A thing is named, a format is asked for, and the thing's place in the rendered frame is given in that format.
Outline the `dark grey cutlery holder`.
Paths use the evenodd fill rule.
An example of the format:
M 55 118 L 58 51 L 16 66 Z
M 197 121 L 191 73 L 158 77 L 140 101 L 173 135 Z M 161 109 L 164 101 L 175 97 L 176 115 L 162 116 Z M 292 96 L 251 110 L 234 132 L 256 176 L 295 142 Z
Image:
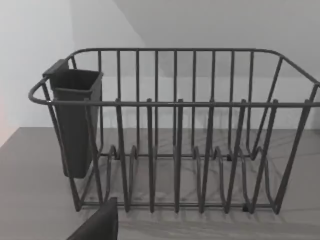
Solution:
M 99 71 L 70 69 L 68 62 L 59 59 L 43 73 L 43 76 L 49 78 L 54 100 L 101 100 L 103 73 Z M 56 105 L 55 110 L 62 131 L 69 171 L 75 179 L 83 179 L 92 161 L 85 107 Z

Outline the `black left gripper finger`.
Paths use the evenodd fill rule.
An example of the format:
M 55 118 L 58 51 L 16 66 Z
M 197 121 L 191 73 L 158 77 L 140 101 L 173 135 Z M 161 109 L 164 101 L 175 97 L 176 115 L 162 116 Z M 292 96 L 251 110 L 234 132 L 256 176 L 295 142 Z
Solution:
M 118 240 L 117 198 L 112 197 L 66 240 Z

